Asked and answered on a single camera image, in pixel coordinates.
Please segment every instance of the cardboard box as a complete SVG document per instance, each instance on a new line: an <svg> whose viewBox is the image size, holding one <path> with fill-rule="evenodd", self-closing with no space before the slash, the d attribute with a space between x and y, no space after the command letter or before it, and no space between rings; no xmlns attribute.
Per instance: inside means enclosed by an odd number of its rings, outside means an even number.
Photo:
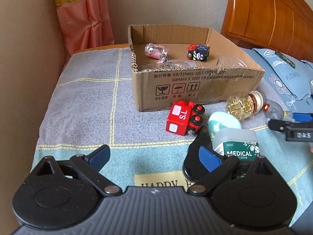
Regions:
<svg viewBox="0 0 313 235"><path fill-rule="evenodd" d="M231 41L210 28L183 25L130 25L128 42L131 51L132 81L136 108L139 111L168 108L179 99L198 104L228 99L255 90L264 70ZM190 44L206 45L210 53L206 62L193 61L198 67L154 69L147 64L156 60L145 56L148 43L169 49L170 60L190 61ZM242 60L247 68L217 68L219 56Z"/></svg>

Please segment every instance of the bed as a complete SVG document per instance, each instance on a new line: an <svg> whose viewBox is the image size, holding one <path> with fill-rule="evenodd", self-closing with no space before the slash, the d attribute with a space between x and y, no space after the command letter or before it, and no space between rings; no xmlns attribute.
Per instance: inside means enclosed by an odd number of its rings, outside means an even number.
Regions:
<svg viewBox="0 0 313 235"><path fill-rule="evenodd" d="M289 105L292 101L285 99L267 79L272 74L278 77L275 71L252 50L277 49L312 62L313 12L303 0L287 0L287 4L285 0L261 1L263 6L256 0L229 0L222 34L265 69L259 88L269 99L284 110L313 110L312 99ZM266 11L267 18L262 18L261 23L258 10ZM207 104L205 108L211 115L224 110L224 102ZM182 163L194 138L165 133L167 115L167 110L136 110L128 45L79 52L71 57L54 90L40 126L33 167L46 155L68 159L108 144L111 159L101 174L123 189L128 185L182 185L187 189L191 183L182 174ZM313 154L309 144L286 142L283 135L268 129L262 113L242 124L243 128L256 131L260 152L297 196L298 208L291 222L294 224L313 199Z"/></svg>

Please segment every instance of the green label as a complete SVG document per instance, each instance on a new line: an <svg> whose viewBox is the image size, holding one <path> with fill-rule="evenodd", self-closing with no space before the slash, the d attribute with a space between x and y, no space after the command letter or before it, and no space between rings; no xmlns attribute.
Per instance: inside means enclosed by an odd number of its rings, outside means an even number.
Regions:
<svg viewBox="0 0 313 235"><path fill-rule="evenodd" d="M234 155L240 160L248 161L253 161L260 155L259 144L256 142L227 141L219 144L214 151L220 155Z"/></svg>

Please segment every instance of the gray blanket section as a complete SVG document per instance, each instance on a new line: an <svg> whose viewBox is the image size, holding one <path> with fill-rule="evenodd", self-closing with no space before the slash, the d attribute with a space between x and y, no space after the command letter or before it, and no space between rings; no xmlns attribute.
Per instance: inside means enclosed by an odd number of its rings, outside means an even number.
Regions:
<svg viewBox="0 0 313 235"><path fill-rule="evenodd" d="M115 76L117 72L116 96ZM149 143L192 139L165 133L168 110L138 112L132 93L130 51L128 48L88 51L75 54L64 69L40 126L37 145L93 145ZM259 86L269 99L283 105L278 94L262 80ZM116 97L113 136L110 135L113 97ZM224 110L225 102L205 105L208 115ZM258 113L242 121L243 128L264 126L265 116Z"/></svg>

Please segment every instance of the red toy train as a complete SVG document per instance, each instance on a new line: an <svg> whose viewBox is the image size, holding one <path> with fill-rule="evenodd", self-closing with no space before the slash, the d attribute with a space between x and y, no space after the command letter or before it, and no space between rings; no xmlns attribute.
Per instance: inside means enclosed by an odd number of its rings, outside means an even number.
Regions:
<svg viewBox="0 0 313 235"><path fill-rule="evenodd" d="M203 123L201 115L205 112L202 105L180 100L172 104L166 121L166 131L178 135L195 135Z"/></svg>

